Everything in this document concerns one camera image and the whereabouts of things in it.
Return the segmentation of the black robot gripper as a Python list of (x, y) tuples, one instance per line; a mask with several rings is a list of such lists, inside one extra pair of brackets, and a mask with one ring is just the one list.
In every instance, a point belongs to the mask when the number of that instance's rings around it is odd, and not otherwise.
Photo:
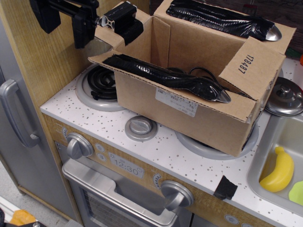
[(29, 2), (40, 27), (47, 34), (61, 24), (59, 15), (61, 12), (71, 17), (76, 49), (83, 49), (94, 39), (99, 20), (97, 0), (30, 0)]

